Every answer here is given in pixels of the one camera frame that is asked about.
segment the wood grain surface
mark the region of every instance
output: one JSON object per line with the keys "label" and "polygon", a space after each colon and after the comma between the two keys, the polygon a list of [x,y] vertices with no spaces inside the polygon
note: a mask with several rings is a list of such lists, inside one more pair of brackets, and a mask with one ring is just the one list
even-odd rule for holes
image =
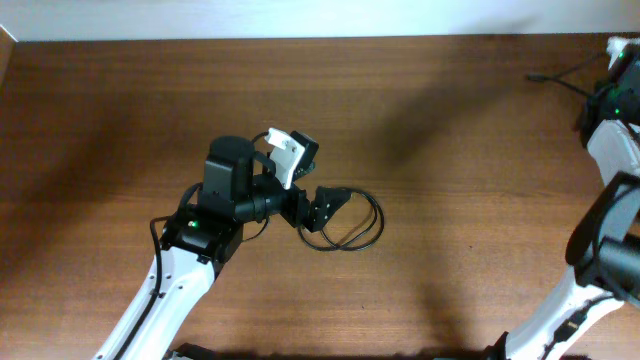
{"label": "wood grain surface", "polygon": [[[571,131],[583,99],[523,76],[606,39],[17,44],[0,90],[0,358],[90,358],[151,264],[149,219],[201,181],[213,138],[270,126],[320,143],[303,188],[375,194],[383,238],[318,253],[275,218],[173,346],[432,356],[493,344],[558,282],[569,235],[603,188]],[[606,65],[569,80],[588,88]],[[330,234],[367,211],[348,204]],[[625,307],[571,353],[635,359],[639,319]]]}

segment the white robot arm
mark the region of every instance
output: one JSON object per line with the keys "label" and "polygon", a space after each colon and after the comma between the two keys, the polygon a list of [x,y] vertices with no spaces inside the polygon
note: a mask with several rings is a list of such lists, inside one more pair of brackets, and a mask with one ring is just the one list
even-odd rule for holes
{"label": "white robot arm", "polygon": [[[254,149],[253,143],[262,137],[274,146],[268,158]],[[204,182],[187,190],[173,216],[157,219],[167,221],[161,239],[155,232],[156,220],[152,221],[156,258],[93,359],[161,359],[242,242],[244,223],[266,221],[266,227],[268,217],[279,213],[295,228],[322,229],[351,193],[321,187],[310,203],[306,192],[295,187],[296,178],[313,170],[317,149],[318,144],[304,134],[273,128],[252,142],[229,136],[214,140]],[[254,177],[254,160],[267,171]],[[196,192],[198,204],[188,204]]]}
{"label": "white robot arm", "polygon": [[[611,55],[610,69],[616,60],[626,55],[624,49],[628,44],[640,44],[640,39],[609,40],[607,51]],[[613,112],[619,114],[620,110],[616,108]],[[598,164],[605,186],[619,172],[640,175],[640,148],[636,141],[639,130],[640,127],[622,120],[604,120],[593,131],[586,147]],[[638,191],[629,194],[626,201],[635,201],[637,204]],[[612,224],[615,226],[612,231],[628,229],[630,225],[626,222],[615,223]],[[593,324],[624,305],[624,301],[616,299],[612,292],[599,286],[579,285],[575,274],[574,266],[569,266],[560,284],[533,316],[506,336],[506,359],[557,360]]]}

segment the white wall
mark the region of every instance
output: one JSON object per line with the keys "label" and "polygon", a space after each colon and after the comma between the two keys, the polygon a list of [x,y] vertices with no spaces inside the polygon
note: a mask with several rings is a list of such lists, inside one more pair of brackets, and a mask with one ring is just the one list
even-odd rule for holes
{"label": "white wall", "polygon": [[18,40],[640,31],[640,0],[0,0]]}

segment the wire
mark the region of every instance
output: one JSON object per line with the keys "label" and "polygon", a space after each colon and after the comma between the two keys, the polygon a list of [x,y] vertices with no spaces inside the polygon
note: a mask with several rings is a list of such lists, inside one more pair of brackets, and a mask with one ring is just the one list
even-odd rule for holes
{"label": "wire", "polygon": [[569,84],[568,82],[560,80],[560,79],[556,79],[556,78],[554,78],[552,76],[546,76],[546,75],[541,75],[541,74],[528,74],[527,75],[527,80],[533,81],[533,82],[539,82],[539,83],[544,83],[544,82],[550,81],[550,82],[562,85],[562,86],[566,87],[567,89],[572,90],[573,92],[576,92],[576,93],[578,93],[578,94],[580,94],[582,96],[585,96],[585,97],[593,96],[591,93],[589,93],[587,91],[584,91],[584,90],[580,89],[579,87],[577,87],[575,85]]}
{"label": "wire", "polygon": [[258,233],[253,235],[252,237],[242,240],[242,242],[247,242],[247,241],[251,241],[251,240],[257,239],[260,235],[262,235],[262,233],[265,230],[267,230],[267,227],[269,226],[270,222],[271,222],[271,219],[269,217],[267,217],[267,219],[264,221],[264,225],[262,225],[262,229],[260,229],[260,231],[258,231]]}
{"label": "wire", "polygon": [[631,138],[635,141],[636,145],[640,147],[640,134],[631,127],[631,124],[628,121],[620,120],[620,122],[627,128],[629,135],[631,135]]}
{"label": "wire", "polygon": [[[196,191],[198,191],[201,188],[202,188],[201,182],[191,185],[182,195],[179,206],[180,207],[187,206],[191,197],[196,193]],[[120,347],[120,350],[118,350],[118,353],[114,357],[114,360],[119,360],[127,351],[129,344],[131,344],[131,341],[133,341],[133,339],[136,337],[138,330],[144,323],[144,320],[147,318],[147,315],[149,315],[149,312],[151,312],[151,309],[153,308],[153,304],[155,304],[156,299],[160,294],[160,286],[162,285],[162,254],[160,252],[160,240],[158,239],[158,233],[156,232],[155,225],[157,222],[167,221],[169,219],[171,219],[171,215],[154,218],[154,219],[151,219],[151,221],[149,222],[149,228],[151,230],[151,238],[153,239],[153,247],[156,253],[156,283],[153,288],[153,291],[151,292],[151,298],[149,299],[147,306],[144,308],[144,310],[140,314],[138,321],[136,321],[135,325],[131,328],[129,335],[127,335],[127,338],[122,343],[122,346]]]}
{"label": "wire", "polygon": [[147,306],[144,308],[144,310],[142,311],[142,314],[140,314],[140,317],[138,318],[138,321],[136,321],[135,325],[133,325],[133,327],[131,328],[131,331],[129,332],[129,335],[122,343],[120,350],[114,357],[115,360],[119,360],[122,357],[122,355],[124,355],[124,353],[127,351],[129,344],[131,344],[131,341],[133,341],[133,339],[135,338],[136,334],[138,333],[138,330],[144,323],[144,320],[147,318],[147,315],[149,315],[149,312],[151,312],[151,309],[153,308],[153,304],[155,304],[156,299],[160,294],[160,286],[162,285],[162,255],[160,253],[160,240],[158,239],[158,233],[156,232],[155,224],[159,221],[167,221],[170,218],[171,216],[163,216],[163,217],[152,219],[151,222],[149,223],[149,227],[151,229],[151,237],[153,238],[153,247],[156,253],[156,284],[153,287],[153,292],[151,292],[151,298],[149,299]]}
{"label": "wire", "polygon": [[261,138],[265,137],[269,135],[268,131],[265,132],[261,132],[260,134],[256,135],[252,140],[251,143],[255,144],[256,142],[258,142],[258,140],[260,140]]}
{"label": "wire", "polygon": [[580,64],[574,65],[574,66],[568,68],[567,70],[561,71],[561,72],[559,72],[559,73],[557,73],[557,74],[555,74],[555,75],[553,75],[551,77],[555,78],[555,79],[560,79],[561,77],[564,77],[566,75],[574,73],[574,72],[582,69],[583,67],[595,62],[596,60],[600,59],[601,57],[605,57],[607,55],[608,54],[606,52],[601,51],[601,52],[593,55],[592,57],[588,58],[587,60],[581,62]]}
{"label": "wire", "polygon": [[562,77],[564,77],[566,75],[569,75],[571,73],[574,73],[574,72],[582,69],[583,67],[593,63],[594,61],[596,61],[596,60],[598,60],[601,57],[606,56],[606,55],[607,55],[607,53],[605,53],[605,52],[599,52],[596,55],[590,57],[589,59],[581,62],[580,64],[574,65],[574,66],[572,66],[572,67],[570,67],[570,68],[568,68],[566,70],[563,70],[563,71],[561,71],[561,72],[559,72],[559,73],[557,73],[555,75],[548,76],[548,75],[543,75],[543,74],[527,74],[526,79],[529,80],[529,81],[539,82],[539,83],[544,83],[544,82],[547,82],[547,81],[553,82],[553,83],[562,85],[562,86],[566,87],[567,89],[572,90],[573,92],[576,92],[576,93],[578,93],[578,94],[580,94],[582,96],[592,97],[593,94],[589,93],[588,91],[582,90],[582,89],[580,89],[579,87],[577,87],[577,86],[575,86],[573,84],[570,84],[570,83],[568,83],[566,81],[560,80],[560,78],[562,78]]}
{"label": "wire", "polygon": [[637,187],[631,185],[629,189],[624,190],[620,195],[613,198],[603,209],[602,213],[598,217],[595,222],[595,234],[591,240],[591,251],[593,254],[593,262],[596,265],[596,270],[598,271],[598,275],[600,275],[605,284],[611,288],[611,292],[615,295],[616,298],[626,301],[633,305],[634,307],[640,309],[640,300],[634,297],[630,292],[623,289],[622,286],[609,274],[607,270],[602,267],[602,262],[600,260],[600,231],[602,230],[602,225],[604,224],[605,215],[614,207],[618,202],[620,202],[625,196],[629,195],[633,191],[638,190]]}
{"label": "wire", "polygon": [[553,340],[544,347],[544,354],[540,360],[547,360],[554,347],[569,340],[580,328],[580,326],[587,320],[589,310],[594,306],[600,304],[603,301],[614,299],[613,296],[601,296],[594,300],[588,301],[587,304],[580,310],[576,310],[571,314],[560,326],[553,332]]}
{"label": "wire", "polygon": [[[322,237],[324,238],[324,240],[329,244],[329,246],[317,246],[309,242],[309,240],[307,240],[307,238],[305,238],[304,234],[302,233],[302,230],[303,230],[302,226],[298,227],[298,235],[300,236],[300,239],[305,245],[312,248],[313,250],[323,251],[323,252],[338,251],[338,250],[360,251],[368,247],[371,247],[380,239],[380,235],[382,235],[382,232],[384,231],[384,213],[382,212],[382,207],[380,207],[380,204],[378,203],[378,201],[376,201],[376,199],[371,194],[365,191],[354,189],[354,188],[347,188],[347,187],[340,187],[338,189],[347,190],[352,193],[360,194],[365,199],[367,199],[367,201],[369,202],[369,204],[371,204],[371,207],[373,208],[373,220],[371,221],[371,224],[369,224],[369,226],[366,229],[361,231],[358,235],[354,236],[351,240],[345,242],[344,244],[337,244],[334,241],[332,241],[327,235],[327,233],[324,231],[324,228],[320,230],[320,233],[322,234]],[[365,236],[373,228],[376,222],[378,222],[378,216],[380,218],[380,228],[378,229],[378,232],[373,236],[373,238],[371,238],[371,240],[367,241],[362,245],[351,246],[351,244],[353,244],[354,242],[358,241],[360,238]]]}

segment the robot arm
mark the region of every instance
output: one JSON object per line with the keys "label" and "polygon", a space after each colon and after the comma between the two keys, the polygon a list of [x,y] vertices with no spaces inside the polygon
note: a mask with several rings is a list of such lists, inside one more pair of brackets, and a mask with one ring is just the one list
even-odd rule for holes
{"label": "robot arm", "polygon": [[[176,213],[165,218],[159,241],[152,222],[162,273],[154,258],[137,295],[93,359],[162,358],[240,246],[243,224],[280,214],[292,227],[314,232],[351,198],[344,189],[319,187],[310,202],[306,191],[295,186],[296,179],[314,168],[318,144],[311,138],[270,129],[265,140],[275,147],[269,157],[238,137],[211,143],[203,183],[187,190]],[[262,174],[253,175],[254,160],[264,165]],[[189,204],[196,192],[197,204]]]}
{"label": "robot arm", "polygon": [[[602,244],[602,256],[605,253],[609,255],[606,260],[600,260],[605,263],[601,266],[606,267],[606,271],[617,274],[617,281],[626,281],[627,288],[638,286],[634,283],[635,280],[629,280],[637,276],[638,269],[631,269],[629,265],[639,262],[639,253],[622,244],[639,210],[640,190],[631,191],[630,186],[637,184],[622,180],[627,175],[618,175],[621,172],[640,175],[640,149],[637,141],[640,127],[631,123],[638,120],[637,106],[640,101],[625,97],[628,89],[632,89],[630,93],[633,94],[639,85],[632,69],[637,67],[637,60],[631,59],[631,55],[637,56],[638,52],[634,54],[631,47],[627,47],[629,44],[640,44],[640,41],[621,38],[609,41],[608,52],[612,60],[608,80],[619,86],[609,93],[602,92],[600,99],[590,99],[593,101],[590,104],[591,113],[583,114],[581,124],[583,143],[586,142],[589,154],[596,161],[604,184],[609,186],[601,196],[600,204],[594,205],[572,235],[567,248],[569,267],[560,284],[528,321],[503,336],[503,344],[496,344],[492,348],[494,354],[496,349],[504,348],[504,353],[497,358],[557,360],[593,324],[624,305],[624,301],[611,291],[613,289],[598,278],[599,269],[594,264],[591,248],[594,236],[598,236],[599,243]],[[606,116],[621,119],[604,120],[608,118]],[[602,204],[606,201],[612,201],[626,190],[630,193],[624,199],[619,199],[618,204],[611,208],[603,207]],[[599,225],[595,219],[600,216],[603,217],[600,224],[602,226],[597,234],[594,226]]]}

